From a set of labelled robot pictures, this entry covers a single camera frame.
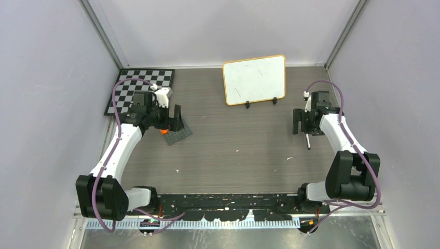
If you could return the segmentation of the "whiteboard marker pen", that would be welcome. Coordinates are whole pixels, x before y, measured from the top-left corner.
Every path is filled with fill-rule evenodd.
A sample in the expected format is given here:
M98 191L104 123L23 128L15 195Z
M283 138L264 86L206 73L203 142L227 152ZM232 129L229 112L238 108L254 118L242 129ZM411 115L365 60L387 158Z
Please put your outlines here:
M305 137L306 137L307 149L310 150L311 149L310 136L309 134L305 134Z

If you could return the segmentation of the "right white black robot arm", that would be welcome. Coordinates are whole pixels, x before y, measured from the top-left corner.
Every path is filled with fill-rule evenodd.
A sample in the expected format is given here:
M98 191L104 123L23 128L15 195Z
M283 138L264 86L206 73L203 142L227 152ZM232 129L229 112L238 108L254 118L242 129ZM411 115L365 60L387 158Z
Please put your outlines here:
M317 202L371 201L376 193L380 158L369 153L348 128L340 107L329 100L328 91L304 92L306 105L293 110L293 134L327 137L335 153L325 180L304 183L298 190L297 208L311 212Z

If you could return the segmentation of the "yellow framed whiteboard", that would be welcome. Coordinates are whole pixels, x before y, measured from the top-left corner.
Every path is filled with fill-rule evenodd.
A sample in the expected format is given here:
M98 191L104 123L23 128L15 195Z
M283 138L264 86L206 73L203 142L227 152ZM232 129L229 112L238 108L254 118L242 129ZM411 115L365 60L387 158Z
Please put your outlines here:
M229 106L272 101L286 96L286 66L282 54L223 63L225 101Z

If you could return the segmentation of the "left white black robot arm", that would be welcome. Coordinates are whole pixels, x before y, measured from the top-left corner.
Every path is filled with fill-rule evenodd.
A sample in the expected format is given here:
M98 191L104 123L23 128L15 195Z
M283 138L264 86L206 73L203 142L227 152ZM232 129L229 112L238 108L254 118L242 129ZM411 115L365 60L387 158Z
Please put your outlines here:
M121 221L140 208L145 214L158 211L159 197L154 187L135 186L124 190L123 171L134 148L146 130L155 128L177 132L184 128L181 107L169 115L172 90L136 91L127 111L118 114L118 127L106 152L88 175L80 175L75 186L83 217Z

